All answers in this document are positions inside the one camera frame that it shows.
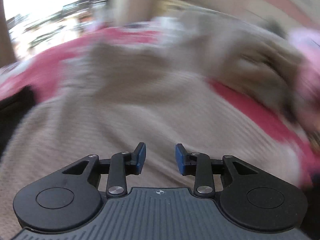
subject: gray fabric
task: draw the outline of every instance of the gray fabric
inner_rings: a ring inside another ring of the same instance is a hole
[[[248,26],[242,29],[250,35],[276,41]],[[227,43],[217,46],[218,35],[210,32],[204,42],[197,31],[164,31],[183,43],[146,50],[91,46],[85,57],[69,62],[59,95],[35,107],[20,125],[0,166],[0,232],[5,240],[20,229],[12,200],[22,187],[86,155],[110,158],[134,150],[140,141],[147,144],[147,158],[142,174],[127,178],[129,187],[191,187],[193,179],[178,173],[176,143],[212,158],[232,154],[299,184],[294,145],[274,141],[204,81],[224,66],[212,54],[218,56],[220,50],[225,57],[234,56],[226,51]],[[226,37],[232,44],[232,36]],[[251,42],[248,47],[256,46]],[[294,54],[284,51],[288,57]]]

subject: black object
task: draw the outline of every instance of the black object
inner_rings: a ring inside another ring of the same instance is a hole
[[[24,228],[14,239],[308,239],[298,229],[307,200],[295,186],[231,155],[212,160],[177,144],[180,173],[195,176],[193,193],[128,193],[125,177],[140,174],[145,157],[144,143],[107,160],[89,155],[24,187],[13,201]],[[97,190],[101,174],[109,174],[105,192]],[[213,174],[221,174],[222,192]]]
[[[35,104],[29,86],[0,101],[0,157],[21,119]]]

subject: metal bolt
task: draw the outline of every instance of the metal bolt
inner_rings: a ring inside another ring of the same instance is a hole
[[[213,190],[212,190],[212,187],[209,187],[209,186],[200,186],[197,188],[197,191],[201,194],[209,194]]]
[[[108,189],[109,193],[111,194],[121,194],[122,192],[124,192],[124,188],[123,187],[120,187],[120,186],[113,186],[113,187],[110,187]]]

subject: crosshair symbol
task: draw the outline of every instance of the crosshair symbol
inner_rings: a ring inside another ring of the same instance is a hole
[[[156,191],[156,193],[157,193],[158,195],[161,195],[161,194],[165,193],[165,191],[163,191],[162,189],[159,189],[159,190]]]

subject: pink bed sheet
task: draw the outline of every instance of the pink bed sheet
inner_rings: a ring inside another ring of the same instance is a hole
[[[59,81],[62,78],[62,70],[65,67],[63,61],[81,55],[83,48],[91,41],[105,39],[116,44],[154,44],[161,35],[158,27],[158,23],[148,22],[135,25],[134,28],[106,28],[50,48],[28,62],[8,66],[1,70],[2,75],[5,74],[8,78],[0,84],[0,99],[17,93],[26,85],[31,85],[35,91],[37,103],[43,102],[56,95]],[[213,90],[251,118],[273,139],[296,144],[302,153],[301,163],[303,169],[308,171],[307,174],[320,171],[320,158],[312,153],[306,138],[300,137],[287,128],[275,114],[247,96],[213,80],[209,80],[208,83]],[[309,175],[306,175],[303,181],[304,184],[310,183]]]

